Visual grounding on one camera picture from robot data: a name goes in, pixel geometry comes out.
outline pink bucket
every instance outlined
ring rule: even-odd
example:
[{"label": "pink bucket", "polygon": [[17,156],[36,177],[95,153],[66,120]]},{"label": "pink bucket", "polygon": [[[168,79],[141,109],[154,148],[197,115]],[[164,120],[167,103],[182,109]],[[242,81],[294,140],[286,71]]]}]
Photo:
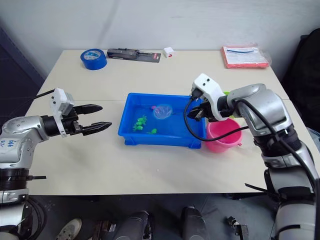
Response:
[{"label": "pink bucket", "polygon": [[[206,138],[213,139],[240,128],[240,125],[231,118],[225,121],[209,122],[206,126]],[[214,153],[223,153],[234,146],[241,146],[242,133],[237,131],[216,141],[206,141],[205,145]]]}]

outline small white box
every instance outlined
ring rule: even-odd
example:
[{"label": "small white box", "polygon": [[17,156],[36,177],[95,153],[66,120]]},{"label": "small white box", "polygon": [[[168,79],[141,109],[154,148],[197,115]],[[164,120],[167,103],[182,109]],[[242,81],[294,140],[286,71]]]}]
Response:
[{"label": "small white box", "polygon": [[169,47],[165,47],[163,49],[163,51],[164,51],[164,55],[165,55],[166,58],[171,58],[175,53],[175,51],[170,46]]}]

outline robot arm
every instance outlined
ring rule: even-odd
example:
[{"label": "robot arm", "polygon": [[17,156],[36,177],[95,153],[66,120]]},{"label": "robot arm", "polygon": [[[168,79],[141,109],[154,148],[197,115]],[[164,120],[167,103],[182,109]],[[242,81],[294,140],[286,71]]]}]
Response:
[{"label": "robot arm", "polygon": [[107,129],[111,122],[97,122],[90,126],[78,123],[79,114],[90,114],[102,109],[88,104],[74,106],[72,96],[56,88],[50,103],[53,116],[16,117],[2,126],[0,134],[0,239],[28,239],[32,232],[32,206],[27,202],[27,181],[45,179],[31,176],[36,145],[61,135],[84,136]]},{"label": "robot arm", "polygon": [[245,119],[267,167],[267,191],[280,203],[275,221],[277,238],[314,239],[315,182],[319,176],[279,96],[264,84],[245,86],[225,95],[205,74],[194,81],[191,91],[193,100],[203,98],[204,102],[189,112],[189,118],[214,122],[233,115]]}]

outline black cable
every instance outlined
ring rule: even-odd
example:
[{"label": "black cable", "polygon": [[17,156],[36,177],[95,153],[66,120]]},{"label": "black cable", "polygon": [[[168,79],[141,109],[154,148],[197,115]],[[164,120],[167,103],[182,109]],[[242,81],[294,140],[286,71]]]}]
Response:
[{"label": "black cable", "polygon": [[17,99],[32,99],[32,98],[33,98],[33,96],[1,97],[0,101],[17,100]]},{"label": "black cable", "polygon": [[216,141],[216,140],[219,140],[219,139],[223,139],[231,134],[234,134],[236,132],[239,132],[239,131],[242,131],[242,130],[245,130],[245,129],[248,129],[249,127],[248,126],[244,126],[244,127],[240,127],[240,128],[237,128],[235,130],[232,130],[230,132],[227,132],[226,134],[223,134],[221,136],[218,136],[218,137],[215,137],[215,138],[203,138],[203,137],[199,137],[197,134],[195,134],[193,132],[193,130],[191,129],[191,127],[189,126],[189,123],[188,123],[188,119],[187,119],[187,110],[190,106],[190,104],[193,102],[194,100],[192,98],[190,98],[189,102],[187,103],[187,105],[185,106],[184,108],[184,111],[183,111],[183,119],[184,119],[184,123],[185,123],[185,126],[186,128],[188,129],[188,131],[192,134],[192,136],[194,136],[196,139],[199,139],[201,141],[204,141],[204,142],[213,142],[213,141]]},{"label": "black cable", "polygon": [[21,222],[19,222],[17,225],[15,225],[15,227],[21,225],[25,220],[30,218],[32,216],[32,214],[33,214],[33,210],[31,211],[31,213],[28,216],[26,216],[24,219],[22,219]]},{"label": "black cable", "polygon": [[[34,208],[37,218],[38,218],[38,226],[37,226],[37,230],[34,232],[34,234],[32,236],[30,236],[28,238],[28,240],[35,240],[39,237],[40,233],[43,231],[43,229],[45,228],[46,224],[47,224],[47,220],[48,220],[48,215],[46,212],[45,207],[38,202],[37,200],[35,200],[33,197],[29,197],[28,202],[32,205],[32,207]],[[42,211],[42,215],[43,215],[43,221],[41,220],[41,213],[40,210]]]},{"label": "black cable", "polygon": [[42,222],[41,222],[41,214],[40,214],[40,211],[38,209],[38,207],[36,206],[36,204],[28,199],[28,203],[31,204],[32,208],[34,209],[35,211],[35,214],[36,214],[36,217],[37,217],[37,226],[36,226],[36,231],[27,238],[27,240],[35,240],[35,235],[38,234],[38,232],[40,231],[40,228],[41,228],[41,225],[42,225]]},{"label": "black cable", "polygon": [[50,90],[50,91],[46,91],[46,92],[44,92],[44,93],[41,93],[41,94],[39,94],[39,95],[37,95],[37,96],[34,96],[34,97],[32,97],[31,99],[28,99],[27,101],[23,102],[22,104],[20,104],[18,107],[16,107],[16,108],[8,115],[8,117],[7,117],[7,119],[4,121],[4,123],[5,123],[6,121],[8,121],[8,120],[11,118],[11,116],[12,116],[16,111],[18,111],[19,109],[21,109],[25,104],[30,103],[30,102],[32,102],[33,100],[37,99],[37,98],[40,98],[40,97],[43,97],[43,96],[45,96],[45,95],[51,94],[51,93],[53,93],[54,91],[55,91],[54,89],[52,89],[52,90]]},{"label": "black cable", "polygon": [[29,197],[29,198],[31,198],[31,200],[34,201],[42,210],[43,223],[42,223],[41,229],[39,231],[39,234],[40,234],[44,230],[44,228],[45,228],[45,226],[47,224],[47,220],[48,220],[47,211],[46,211],[45,207],[39,201],[35,200],[33,197]]},{"label": "black cable", "polygon": [[[249,103],[245,99],[239,99],[237,101],[236,105],[238,105],[238,102],[241,102],[241,103],[245,104],[248,108],[250,108],[254,112],[254,114],[256,114],[261,119],[261,121],[268,127],[268,129],[270,130],[270,132],[272,134],[274,134],[274,133],[275,133],[275,135],[277,134],[276,131],[274,130],[274,128],[268,122],[268,120],[251,103]],[[292,149],[291,146],[289,146],[282,139],[280,139],[279,142],[299,162],[299,164],[304,169],[304,171],[305,171],[305,173],[306,173],[306,175],[307,175],[307,177],[308,177],[308,179],[309,179],[309,181],[311,183],[311,186],[313,188],[313,192],[315,193],[315,207],[316,207],[316,210],[315,210],[314,240],[319,240],[320,239],[320,179],[319,178],[314,179],[309,167],[306,165],[306,163],[303,161],[303,159],[299,156],[299,154],[297,154],[296,151]]]},{"label": "black cable", "polygon": [[[266,125],[266,127],[270,130],[271,134],[276,138],[276,136],[277,136],[276,130],[273,128],[273,126],[270,124],[270,122],[268,122],[268,120],[250,102],[248,102],[245,99],[239,99],[235,103],[235,107],[237,107],[239,103],[245,104]],[[314,179],[309,167],[306,165],[306,163],[303,161],[303,159],[299,156],[299,154],[297,154],[296,151],[293,150],[285,141],[283,141],[282,139],[279,139],[279,142],[288,152],[290,152],[295,157],[295,159],[298,161],[298,163],[302,166],[302,168],[304,169],[304,171],[305,171],[305,173],[311,183],[313,191],[315,192],[315,190],[316,190],[315,179]]]}]

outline tape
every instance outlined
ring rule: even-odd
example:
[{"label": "tape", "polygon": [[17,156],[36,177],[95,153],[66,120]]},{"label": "tape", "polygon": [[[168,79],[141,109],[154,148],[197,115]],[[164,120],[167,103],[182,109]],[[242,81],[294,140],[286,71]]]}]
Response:
[{"label": "tape", "polygon": [[107,65],[107,58],[105,53],[97,48],[84,51],[80,56],[84,66],[89,70],[102,69]]}]

